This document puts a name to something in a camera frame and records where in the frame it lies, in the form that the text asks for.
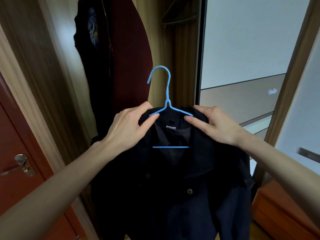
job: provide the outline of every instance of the clothing label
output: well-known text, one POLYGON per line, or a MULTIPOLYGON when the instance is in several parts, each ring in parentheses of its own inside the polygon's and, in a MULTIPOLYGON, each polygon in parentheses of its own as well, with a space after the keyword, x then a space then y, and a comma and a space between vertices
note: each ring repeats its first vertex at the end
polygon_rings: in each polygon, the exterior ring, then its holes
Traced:
POLYGON ((176 129, 176 127, 172 127, 172 126, 168 126, 168 125, 167 125, 167 128, 169 128, 169 129, 173 129, 173 130, 175 130, 175 129, 176 129))

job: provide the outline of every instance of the hanger hook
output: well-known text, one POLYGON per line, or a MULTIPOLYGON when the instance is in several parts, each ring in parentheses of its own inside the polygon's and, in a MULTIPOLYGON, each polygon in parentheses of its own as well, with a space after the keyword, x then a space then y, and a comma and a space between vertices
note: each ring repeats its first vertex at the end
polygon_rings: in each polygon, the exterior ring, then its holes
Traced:
POLYGON ((148 79, 148 81, 147 81, 147 84, 150 83, 150 81, 151 81, 151 76, 152 76, 153 72, 154 72, 156 69, 158 69, 158 68, 163 68, 163 69, 165 69, 165 70, 167 71, 168 75, 169 75, 169 77, 168 77, 168 82, 167 82, 167 88, 166 88, 166 91, 165 91, 165 96, 166 96, 166 98, 165 98, 165 104, 167 104, 167 102, 169 102, 170 105, 171 105, 171 101, 170 101, 170 99, 169 99, 169 84, 170 84, 171 74, 170 74, 170 71, 169 71, 168 68, 166 68, 166 67, 163 66, 163 65, 158 65, 158 66, 156 66, 155 68, 153 68, 152 71, 150 72, 150 75, 149 75, 149 79, 148 79))

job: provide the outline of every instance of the forearm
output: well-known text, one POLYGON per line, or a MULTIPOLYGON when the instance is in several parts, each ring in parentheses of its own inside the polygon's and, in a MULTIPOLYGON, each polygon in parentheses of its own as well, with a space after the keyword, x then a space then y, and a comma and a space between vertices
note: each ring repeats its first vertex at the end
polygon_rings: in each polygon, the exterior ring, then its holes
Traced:
POLYGON ((99 143, 0 217, 0 239, 40 239, 94 176, 114 157, 99 143))
POLYGON ((256 135, 243 132, 238 146, 257 161, 320 227, 320 175, 278 151, 256 135))

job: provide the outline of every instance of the person's right arm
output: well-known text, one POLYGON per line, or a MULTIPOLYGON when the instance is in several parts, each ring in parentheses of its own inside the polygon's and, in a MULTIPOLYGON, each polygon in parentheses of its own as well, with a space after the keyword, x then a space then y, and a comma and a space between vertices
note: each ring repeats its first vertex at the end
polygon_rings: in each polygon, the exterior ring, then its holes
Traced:
POLYGON ((195 105, 209 123, 185 120, 215 141, 237 146, 257 161, 320 228, 320 175, 243 129, 218 107, 195 105))

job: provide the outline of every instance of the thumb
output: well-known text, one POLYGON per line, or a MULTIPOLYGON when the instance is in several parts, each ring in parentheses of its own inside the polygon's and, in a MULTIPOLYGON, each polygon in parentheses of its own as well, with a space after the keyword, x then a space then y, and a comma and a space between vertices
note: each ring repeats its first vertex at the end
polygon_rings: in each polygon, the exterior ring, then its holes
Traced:
POLYGON ((156 113, 156 114, 153 114, 153 115, 149 116, 149 118, 147 118, 142 123, 142 125, 140 125, 139 130, 141 131, 141 133, 143 133, 143 136, 146 134, 147 130, 154 124, 154 122, 157 120, 159 115, 160 114, 156 113))
POLYGON ((203 122, 195 117, 192 116, 185 116, 184 119, 189 122, 191 125, 197 127, 198 129, 202 130, 205 134, 209 135, 211 130, 213 130, 212 126, 206 122, 203 122))

